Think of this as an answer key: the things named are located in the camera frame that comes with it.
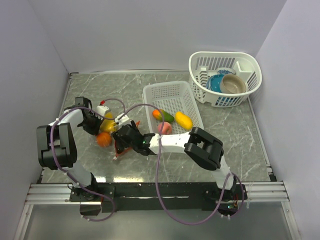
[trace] gray marble surface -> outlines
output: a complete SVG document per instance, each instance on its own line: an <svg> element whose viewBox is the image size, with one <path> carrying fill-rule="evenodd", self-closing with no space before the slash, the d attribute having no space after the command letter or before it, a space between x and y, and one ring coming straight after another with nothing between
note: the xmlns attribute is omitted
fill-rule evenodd
<svg viewBox="0 0 320 240"><path fill-rule="evenodd" d="M92 73L73 74L66 96L64 108L72 106L75 97L84 96L99 105L106 98L122 99L127 107L143 102L143 88L148 84L188 81L188 73ZM204 129L223 142L225 160L232 172L242 181L270 181L266 161L259 141L249 103L243 102L232 108L215 108L210 104L197 106ZM116 101L107 102L114 115L122 112ZM144 107L134 109L129 117L141 121L142 134L149 132ZM156 156L142 156L133 150L113 160L115 149L97 145L94 136L82 128L74 132L78 151L78 161L92 172L98 182L154 182ZM210 182L214 181L212 172L200 168L186 154L164 153L160 159L160 182ZM60 171L43 171L42 183L70 182Z"/></svg>

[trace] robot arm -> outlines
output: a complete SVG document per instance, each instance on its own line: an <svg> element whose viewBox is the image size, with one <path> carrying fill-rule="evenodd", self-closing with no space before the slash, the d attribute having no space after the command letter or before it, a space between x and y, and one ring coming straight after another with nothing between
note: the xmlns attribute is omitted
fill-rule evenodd
<svg viewBox="0 0 320 240"><path fill-rule="evenodd" d="M159 134L142 135L134 121L112 134L116 140L118 153L131 147L142 155L156 155L159 152ZM222 189L227 175L230 173L225 161L223 143L216 137L199 127L183 134L162 135L162 153L186 153L200 167L214 171L214 179L218 188ZM229 178L225 189L231 190L236 181Z"/></svg>

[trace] cable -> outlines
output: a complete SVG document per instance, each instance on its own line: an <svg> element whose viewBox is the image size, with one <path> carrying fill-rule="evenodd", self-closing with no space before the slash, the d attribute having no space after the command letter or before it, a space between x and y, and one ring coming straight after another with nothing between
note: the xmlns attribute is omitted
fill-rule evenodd
<svg viewBox="0 0 320 240"><path fill-rule="evenodd" d="M158 175L159 175L159 165L160 165L160 157L161 157L161 148L162 148L162 143L161 143L161 132L164 128L164 124L165 124L165 121L164 121L164 114L162 113L162 111L160 111L159 108L157 108L156 106L152 105L152 104L148 104L148 103L139 103L139 104L136 104L132 107L130 107L128 110L126 110L125 108L125 104L120 100L120 99L117 99L117 98L108 98L106 100L104 100L104 102L106 101L109 101L109 100L117 100L119 101L122 106L123 106L123 115L119 117L119 120L121 118L123 118L126 114L128 114L131 110L137 108L137 107L140 107L140 106L148 106L148 107L152 107L156 110L159 111L159 113L161 114L162 116L162 125L161 125L161 128L159 130L159 139L158 139L158 142L159 142L159 151L158 151L158 155L157 155L157 163L156 163L156 170L155 170L155 189L156 189L156 194L157 194L157 197L159 198L159 202L163 208L163 210L167 213L167 215L172 218L173 220L177 221L178 223L181 223L181 224L184 224L184 225L190 225L190 226L194 226L194 225L199 225L199 224L202 224L202 223L205 223L207 220L209 220L218 210L221 202L222 202L222 198L223 198L223 195L224 195L224 192L225 192L225 188L226 188L226 184L227 184L227 181L230 177L230 175L234 175L235 178L237 179L237 181L239 182L240 184L240 188L241 188L241 192L242 192L242 201L241 201L241 206L239 207L238 211L236 213L234 213L231 217L235 216L239 211L240 209L242 208L243 204L244 204L244 199L245 199L245 193L244 193L244 188L242 186L242 182L241 180L239 179L239 177L234 174L234 173L229 173L226 178L225 178L225 181L223 183L223 187L222 187L222 191L221 191L221 194L220 194L220 198L219 198L219 201L215 207L215 209L213 210L213 212L205 219L201 220L201 221L198 221L198 222L186 222L186 221L183 221L179 218L177 218L176 216L174 216L165 206L163 200L162 200L162 197L161 197L161 194L160 194L160 190L159 190L159 183L158 183ZM113 201L112 198L110 198L109 196L106 196L106 195L103 195L103 194L100 194L98 192L95 192L95 191L91 191L87 188L85 188L81 183L79 183L77 181L77 179L72 176L67 170L63 169L61 167L61 165L59 164L58 162L58 158L57 158L57 155L56 155L56 151L55 151L55 145L54 145L54 128L56 127L56 125L66 116L68 115L69 113L77 110L77 109L84 109L84 110L88 110L92 113L95 113L96 115L102 117L103 119L107 119L107 120L114 120L114 118L108 118L108 117L104 117L102 115L100 115L99 113L97 113L96 111L90 109L90 108L87 108L87 107L84 107L84 106L78 106L78 107L74 107L72 109L69 109L68 111L66 111L65 113L63 113L52 125L51 127L51 131L50 131L50 143L51 143L51 150L52 150L52 156L53 156L53 159L54 159L54 162L57 166L57 168L64 172L72 181L74 181L77 185L79 185L83 190L85 190L86 192L90 193L90 194L94 194L94 195L97 195L97 196L100 196L102 198L106 198L108 199L111 203L112 203L112 211L111 213L104 217L104 218L101 218L101 219L91 219L91 218L88 218L86 216L83 216L84 219L88 220L88 221L92 221L92 222L101 222L101 221L104 221L104 220L107 220L109 219L116 211L116 204L115 202Z"/></svg>

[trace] orange fruit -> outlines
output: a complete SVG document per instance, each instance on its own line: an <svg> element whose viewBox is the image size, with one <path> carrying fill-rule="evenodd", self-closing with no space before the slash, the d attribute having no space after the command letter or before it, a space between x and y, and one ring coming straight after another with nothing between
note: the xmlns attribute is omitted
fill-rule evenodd
<svg viewBox="0 0 320 240"><path fill-rule="evenodd" d="M96 136L96 142L100 147L109 147L112 143L112 137L108 132L101 132Z"/></svg>

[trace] purple cable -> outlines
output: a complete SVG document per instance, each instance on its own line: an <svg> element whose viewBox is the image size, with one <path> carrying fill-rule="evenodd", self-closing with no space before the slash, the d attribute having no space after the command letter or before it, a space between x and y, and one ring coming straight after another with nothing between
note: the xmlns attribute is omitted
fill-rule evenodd
<svg viewBox="0 0 320 240"><path fill-rule="evenodd" d="M241 200L241 206L239 207L238 211L236 213L234 213L232 216L230 217L233 217L235 216L239 210L242 208L243 204L244 204L244 199L245 199L245 192L244 192L244 188L242 186L242 182L240 180L240 178L234 174L234 173L228 173L228 175L226 176L225 180L224 180L224 183L223 183L223 187L222 187L222 191L221 191L221 194L220 194L220 198L219 198L219 201L215 207L215 209L213 210L213 212L208 216L206 217L205 219L201 220L201 221L198 221L198 222L186 222L186 221L183 221L179 218L177 218L176 216L174 216L165 206L163 200L162 200L162 197L161 197L161 194L160 194L160 190L159 190L159 183L158 183L158 174L159 174L159 165L160 165L160 156L161 156L161 148L162 148L162 143L161 143L161 132L163 130L163 127L164 127L164 124L165 124L165 121L164 121L164 114L159 110L159 108L157 108L156 106L154 105L151 105L151 104L148 104L148 103L140 103L140 104L136 104L132 107L130 107L127 111L125 111L125 113L119 118L121 119L124 115L126 115L128 112L130 112L132 109L134 108L137 108L137 107L140 107L140 106L148 106L148 107L152 107L156 110L158 110L160 113L161 113L161 116L162 116L162 125L161 125L161 128L160 128L160 131L159 131L159 151L158 151L158 155L157 155L157 162L156 162L156 169L155 169L155 190L156 190L156 195L157 197L159 198L159 202L163 208L163 210L166 212L166 214L168 214L168 216L170 218L172 218L173 220L177 221L178 223L181 223L181 224L184 224L184 225L190 225L190 226L195 226L195 225L200 225L200 224L203 224L205 223L206 221L208 221L218 210L221 202L222 202L222 198L224 196L224 192L225 192L225 189L226 189L226 184L227 184L227 181L230 177L230 175L234 175L235 178L238 180L239 184L240 184L240 188L241 188L241 192L242 192L242 200Z"/></svg>
<svg viewBox="0 0 320 240"><path fill-rule="evenodd" d="M136 105L130 107L127 111L125 111L125 104L124 104L120 99L117 99L117 98L108 98L108 99L106 99L106 100L104 100L104 101L106 102L106 101L109 101L109 100L117 100L117 101L119 101L119 102L122 104L124 113L123 113L123 115L122 115L121 117L119 117L119 120L120 120L123 116L125 116L127 113L129 113L131 110L133 110L134 108L140 107L140 106L152 107L152 108L158 110L159 113L161 114L161 116L162 116L162 125L161 125L160 131L159 131L159 140L158 140L158 141L159 141L159 151L158 151L158 155L157 155L157 163L156 163L156 170L155 170L155 189L156 189L156 194L157 194L157 196L158 196L158 198L159 198L159 202L160 202L163 210L168 214L168 216L169 216L170 218L172 218L173 220L177 221L178 223L181 223L181 224L184 224L184 225L194 226L194 225L199 225L199 224L205 223L207 220L209 220L209 219L217 212L217 210L218 210L218 208L219 208L219 206L220 206L220 204L221 204L221 202L222 202L222 198L223 198L223 195L224 195L224 192L225 192L225 188L226 188L227 181L228 181L228 179L229 179L229 177L230 177L231 174L234 175L235 178L237 179L237 181L239 182L240 188L241 188L241 192L242 192L241 206L239 207L238 211L237 211L235 214L233 214L231 217L235 216L235 215L240 211L240 209L242 208L242 206L243 206L243 204L244 204L244 199L245 199L244 188L243 188L243 186L242 186L242 182L241 182L241 180L239 179L239 177L238 177L236 174L234 174L234 173L229 173L229 174L226 176L225 181L224 181L224 183L223 183L223 187L222 187L222 191L221 191L221 194L220 194L219 201L218 201L215 209L213 210L213 212L212 212L207 218L205 218L205 219L203 219L203 220L201 220L201 221L198 221L198 222L186 222L186 221L180 220L179 218L177 218L176 216L174 216L174 215L166 208L166 206L165 206L165 204L164 204L164 202L163 202L163 200L162 200L162 197L161 197L161 194L160 194L160 191L159 191L159 183L158 183L158 173L159 173L159 165L160 165L160 157L161 157L161 148L162 148L161 132L162 132L162 130L163 130L163 128L164 128L164 124L165 124L164 114L160 111L159 108L157 108L157 107L154 106L154 105L148 104L148 103L136 104ZM84 106L78 106L78 107L74 107L74 108L72 108L72 109L69 109L69 110L66 111L64 114L62 114L62 115L58 118L58 120L56 120L56 121L54 122L54 124L52 125L52 128L51 128L51 131L50 131L51 150L52 150L53 159L54 159L54 162L55 162L57 168L58 168L59 170L61 170L62 172L66 173L66 175L67 175L72 181L74 181L75 183L77 183L77 184L78 184L83 190L85 190L86 192L88 192L88 193L90 193L90 194L94 194L94 195L100 196L100 197L103 197L103 198L106 198L106 199L108 199L108 200L112 203L113 208L112 208L111 213L110 213L108 216L106 216L106 217L104 217L104 218L102 218L102 219L91 219L91 218L88 218L88 217L86 217L86 216L83 217L84 219L89 220L89 221L92 221L92 222L101 222L101 221L104 221L104 220L109 219L109 218L115 213L115 211L116 211L116 204L115 204L115 202L114 202L113 199L110 198L109 196L106 196L106 195L100 194L100 193L98 193L98 192L95 192L95 191L91 191L91 190L89 190L89 189L86 189L81 183L79 183L79 182L75 179L74 176L72 176L68 171L64 170L64 169L61 167L61 165L60 165L59 162L58 162L57 155L56 155L56 151L55 151L55 146L54 146L54 131L53 131L53 129L55 128L55 126L56 126L66 115L68 115L69 113L71 113L71 112L73 112L73 111L75 111L75 110L77 110L77 109L88 110L88 111L93 112L93 113L95 113L96 115L102 117L103 119L107 119L107 120L114 120L114 118L108 118L108 117L105 117L105 116L100 115L99 113L97 113L96 111L94 111L94 110L92 110L92 109L90 109L90 108L87 108L87 107L84 107Z"/></svg>

